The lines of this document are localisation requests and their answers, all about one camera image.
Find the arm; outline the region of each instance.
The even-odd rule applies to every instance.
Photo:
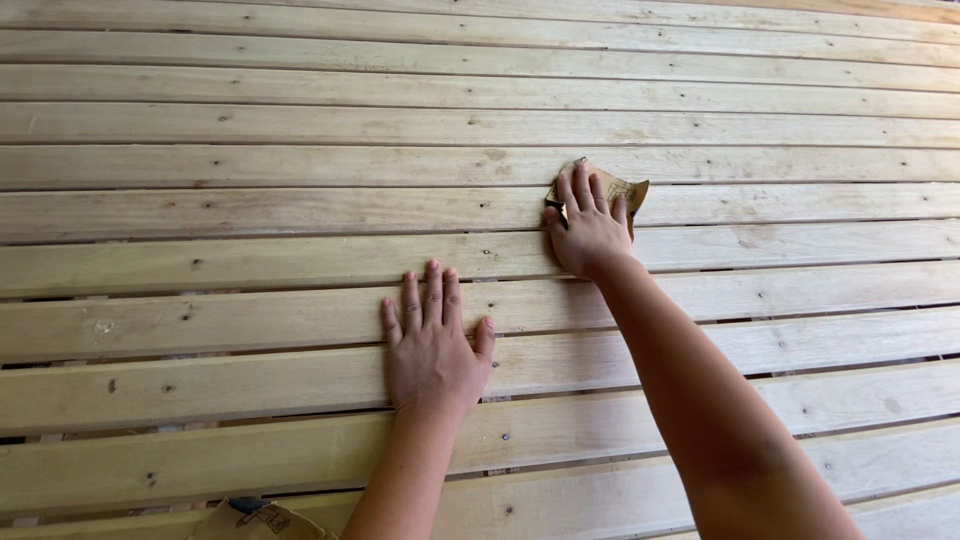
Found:
[[[561,176],[569,229],[545,211],[558,258],[599,287],[634,358],[704,538],[861,539],[759,394],[631,255],[626,201],[595,175]]]
[[[427,262],[423,307],[417,274],[403,280],[404,325],[390,299],[383,327],[396,409],[390,445],[343,533],[343,540],[430,537],[457,428],[483,394],[492,369],[493,320],[476,331],[476,352],[464,337],[460,283]]]

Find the wooden plank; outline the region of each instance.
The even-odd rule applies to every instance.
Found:
[[[960,394],[956,392],[960,360],[755,380],[752,384],[794,433],[865,427],[960,411]],[[0,494],[0,515],[362,485],[382,454],[391,423],[392,413],[373,413],[56,445],[12,445],[0,454],[0,476],[5,486]],[[875,448],[876,444],[867,446]],[[936,453],[932,455],[937,458],[931,461],[960,458],[958,445],[934,446]],[[276,459],[277,449],[283,449],[282,460]],[[461,426],[448,472],[663,449],[641,391],[490,403],[479,405]],[[945,454],[952,454],[953,459]],[[847,488],[848,496],[872,494],[856,454],[828,454],[825,458],[831,463],[825,471],[827,478],[836,475],[855,480]],[[834,472],[832,464],[837,460]],[[882,484],[896,476],[898,469],[885,467],[880,471],[883,474],[877,472],[872,480]],[[954,479],[956,471],[956,467],[950,467],[949,479]],[[924,484],[931,480],[936,481],[924,479]],[[662,495],[664,491],[652,493]]]
[[[600,0],[584,10],[576,0],[491,0],[437,3],[424,0],[231,0],[240,4],[342,8],[379,12],[507,16],[597,22],[632,22],[668,26],[707,26],[778,30],[838,36],[883,37],[960,44],[960,29],[947,23],[891,20],[838,13],[799,12],[741,6],[710,6],[644,0]]]
[[[960,257],[960,221],[637,228],[652,272]],[[465,280],[561,275],[546,232],[0,248],[0,297],[395,282],[437,258]]]
[[[960,94],[906,90],[125,65],[0,65],[0,99],[960,118]]]
[[[960,121],[919,118],[435,110],[142,103],[0,103],[0,142],[789,144],[960,148]]]
[[[730,28],[367,12],[290,6],[98,0],[7,0],[4,28],[189,31],[412,43],[755,55],[960,67],[960,47],[872,37]]]
[[[695,320],[948,304],[960,261],[660,274]],[[573,280],[464,283],[465,328],[607,328],[596,287]],[[398,287],[0,304],[0,360],[305,347],[381,339],[379,305]]]
[[[946,67],[295,37],[0,30],[0,61],[284,67],[957,91],[956,69]]]
[[[922,481],[919,479],[945,478],[949,467],[954,466],[950,460],[944,460],[939,455],[934,455],[931,451],[936,451],[940,443],[948,443],[956,430],[955,421],[944,421],[922,425],[920,427],[894,428],[889,430],[877,430],[868,433],[859,433],[856,435],[841,435],[834,437],[825,437],[824,439],[807,439],[801,441],[801,445],[807,448],[811,458],[822,457],[825,453],[835,454],[856,454],[856,457],[865,464],[865,471],[875,470],[887,477],[884,487],[914,485],[919,486]],[[906,444],[911,443],[914,437],[923,436],[932,433],[935,440],[930,438],[919,441],[921,454],[929,454],[929,461],[923,467],[917,468],[919,462],[916,454],[912,453]],[[438,526],[435,528],[434,537],[443,538],[442,534],[453,531],[458,537],[473,538],[482,537],[484,532],[490,531],[490,523],[493,527],[499,528],[501,534],[513,532],[508,527],[513,522],[514,517],[519,517],[525,522],[520,528],[529,528],[534,532],[534,536],[539,537],[537,531],[547,526],[542,515],[551,516],[569,516],[572,508],[574,512],[572,519],[566,519],[561,525],[562,530],[549,529],[545,534],[566,534],[573,530],[579,530],[585,534],[597,533],[609,524],[616,524],[620,528],[626,528],[634,531],[662,527],[661,519],[679,523],[675,528],[690,528],[692,521],[688,510],[682,503],[677,501],[684,500],[683,491],[677,491],[677,477],[670,478],[668,482],[650,482],[650,477],[639,477],[638,471],[649,470],[646,467],[650,464],[654,466],[665,462],[664,458],[658,458],[658,461],[640,460],[619,462],[609,465],[592,465],[589,467],[578,467],[565,469],[555,472],[556,476],[548,473],[522,473],[519,475],[508,475],[491,477],[487,479],[468,479],[455,480],[448,482],[444,487],[442,495],[441,512],[438,515]],[[914,464],[913,467],[903,468],[903,462]],[[897,477],[889,476],[889,471],[895,471]],[[849,471],[844,471],[842,477],[830,478],[831,487],[839,493],[844,493],[844,486],[856,485],[859,480],[850,479]],[[612,488],[623,485],[626,489],[623,491],[613,491],[616,494],[615,499],[610,499]],[[657,497],[656,494],[662,493],[675,496],[677,501],[672,499],[665,500],[663,497]],[[551,503],[551,493],[565,493],[566,499],[557,507],[549,505],[537,505],[537,501],[543,501],[547,498]],[[584,497],[570,499],[570,493],[584,493]],[[296,497],[281,500],[281,504],[295,509],[297,512],[307,515],[317,523],[325,527],[340,531],[346,524],[347,518],[359,499],[359,493],[341,493],[313,497]],[[459,502],[464,499],[473,499],[473,506],[466,513],[457,514],[460,509]],[[960,525],[957,520],[957,513],[952,511],[960,499],[960,486],[953,484],[945,487],[925,489],[919,492],[908,493],[886,499],[878,499],[865,503],[855,503],[848,506],[857,524],[868,531],[871,538],[875,540],[901,540],[911,537],[911,533],[922,534],[923,538],[929,540],[947,540],[952,538],[956,527]],[[503,520],[502,516],[506,506],[509,506],[516,512],[510,520]],[[686,516],[686,521],[675,519],[672,514],[664,515],[664,508],[673,508],[676,516]],[[601,515],[601,518],[607,518],[598,523],[590,514],[592,512],[615,512],[608,518],[607,515]],[[172,540],[185,537],[190,533],[192,527],[197,525],[210,510],[195,510],[192,512],[176,512],[171,514],[159,514],[154,516],[140,516],[133,518],[117,518],[109,520],[82,521],[76,523],[59,524],[51,526],[41,526],[37,528],[14,528],[0,530],[0,538],[3,540],[26,540],[39,539],[46,540],[128,540],[128,539],[147,539],[147,540]],[[455,519],[462,519],[464,515],[481,514],[488,516],[489,522],[481,528],[468,531],[460,531],[455,527]],[[696,540],[696,533],[682,535],[669,535],[658,537],[657,540]]]
[[[545,192],[544,187],[8,192],[0,193],[0,241],[536,229],[542,225]],[[357,211],[364,208],[370,211]],[[958,213],[960,184],[657,185],[634,223],[952,218]]]
[[[960,307],[702,328],[744,374],[960,351]],[[486,397],[639,384],[618,331],[503,337],[495,359]],[[385,365],[385,348],[372,346],[8,370],[0,435],[387,406]]]
[[[954,6],[941,2],[875,2],[874,0],[686,0],[691,4],[750,6],[812,12],[846,13],[960,24],[960,12]]]
[[[960,180],[960,152],[932,149],[0,145],[0,189],[546,185],[580,156],[652,184]]]

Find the hand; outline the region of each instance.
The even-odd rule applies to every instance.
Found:
[[[403,278],[404,324],[392,300],[383,301],[390,352],[390,394],[397,414],[452,415],[457,424],[476,405],[493,364],[493,319],[477,326],[476,352],[464,336],[457,272],[426,263],[426,297],[420,306],[417,274]]]
[[[557,197],[566,203],[564,229],[560,212],[547,207],[543,212],[553,251],[567,272],[592,280],[595,272],[610,258],[631,257],[633,241],[627,231],[627,201],[623,196],[613,202],[613,215],[604,199],[600,177],[587,179],[587,167],[578,164],[570,177],[561,173],[557,179]]]

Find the folded sandpaper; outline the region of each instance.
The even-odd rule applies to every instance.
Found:
[[[561,171],[560,174],[566,174],[571,179],[573,178],[573,169],[580,163],[587,164],[587,174],[588,176],[596,173],[600,177],[600,183],[603,185],[604,195],[607,199],[607,204],[610,205],[610,210],[613,211],[613,201],[616,200],[618,195],[623,195],[627,200],[627,228],[630,231],[630,239],[634,239],[634,215],[636,211],[640,209],[640,205],[643,204],[643,199],[647,196],[647,189],[650,187],[650,181],[644,180],[643,182],[632,183],[616,178],[614,175],[599,169],[593,163],[589,162],[587,158],[580,158],[571,163],[568,163],[566,167]],[[564,223],[564,227],[568,227],[566,221],[566,203],[562,203],[557,200],[557,183],[556,180],[553,183],[553,187],[550,188],[550,192],[546,194],[545,204],[549,207],[553,207],[560,211],[560,219]]]

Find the finger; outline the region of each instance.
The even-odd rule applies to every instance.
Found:
[[[565,171],[562,171],[560,176],[557,177],[557,196],[560,197],[561,203],[566,203],[567,215],[572,211],[580,209],[580,207],[577,206],[577,199],[573,196],[570,175]]]
[[[577,207],[580,211],[596,209],[593,195],[590,194],[590,184],[587,180],[587,166],[579,163],[573,170],[573,196],[577,198]]]
[[[460,303],[460,278],[453,268],[447,268],[444,274],[444,325],[458,329],[464,325],[463,306]]]
[[[590,175],[590,194],[593,195],[593,204],[597,210],[604,215],[610,215],[610,205],[607,204],[607,198],[604,197],[603,184],[600,182],[600,175],[593,173]]]
[[[403,339],[403,330],[400,328],[400,321],[396,319],[396,307],[394,307],[393,300],[383,299],[380,315],[383,318],[383,332],[387,334],[387,346],[393,349]]]
[[[627,227],[627,199],[623,195],[617,195],[613,201],[613,219],[624,228]]]
[[[440,325],[444,320],[444,283],[440,275],[440,262],[435,259],[426,263],[426,294],[423,297],[423,324]]]
[[[554,207],[547,207],[543,209],[543,219],[546,221],[546,229],[550,231],[550,236],[559,240],[566,229],[564,228],[564,220],[561,219],[560,211]]]
[[[493,329],[493,317],[484,317],[477,325],[473,351],[477,353],[477,357],[487,362],[493,362],[493,345],[495,342],[496,333]]]
[[[407,332],[419,330],[423,326],[423,312],[420,310],[420,290],[417,288],[416,272],[407,272],[403,277],[403,310]]]

